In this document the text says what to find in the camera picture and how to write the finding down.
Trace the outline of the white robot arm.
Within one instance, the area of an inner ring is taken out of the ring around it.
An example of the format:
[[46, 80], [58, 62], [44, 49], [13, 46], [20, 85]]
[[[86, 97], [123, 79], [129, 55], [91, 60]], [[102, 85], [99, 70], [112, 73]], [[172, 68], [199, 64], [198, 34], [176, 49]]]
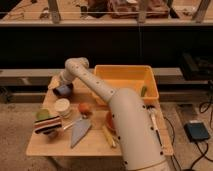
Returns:
[[87, 58], [69, 58], [59, 83], [80, 79], [110, 108], [127, 171], [170, 171], [142, 98], [130, 88], [114, 88], [89, 70]]

